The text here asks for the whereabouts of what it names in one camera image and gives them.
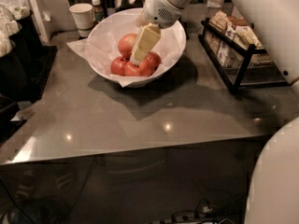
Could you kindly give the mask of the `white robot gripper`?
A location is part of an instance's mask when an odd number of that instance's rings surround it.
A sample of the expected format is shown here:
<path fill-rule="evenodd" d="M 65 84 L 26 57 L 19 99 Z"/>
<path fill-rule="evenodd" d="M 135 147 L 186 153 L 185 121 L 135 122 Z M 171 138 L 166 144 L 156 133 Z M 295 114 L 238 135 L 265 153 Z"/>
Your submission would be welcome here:
<path fill-rule="evenodd" d="M 161 39 L 161 30 L 171 27 L 180 17 L 181 0 L 145 0 L 136 19 L 137 33 L 130 62 L 139 65 Z"/>

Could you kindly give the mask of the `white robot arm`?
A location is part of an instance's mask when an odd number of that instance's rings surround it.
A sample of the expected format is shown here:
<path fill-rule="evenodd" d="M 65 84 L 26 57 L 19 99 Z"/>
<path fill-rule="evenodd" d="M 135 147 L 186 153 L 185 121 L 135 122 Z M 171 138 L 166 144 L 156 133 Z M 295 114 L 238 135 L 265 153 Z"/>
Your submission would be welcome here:
<path fill-rule="evenodd" d="M 136 25 L 130 60 L 141 63 L 192 0 L 145 0 Z M 299 0 L 232 0 L 249 29 L 235 36 L 259 41 L 281 75 L 299 89 Z M 252 174 L 245 224 L 299 224 L 299 119 L 278 130 L 266 143 Z"/>

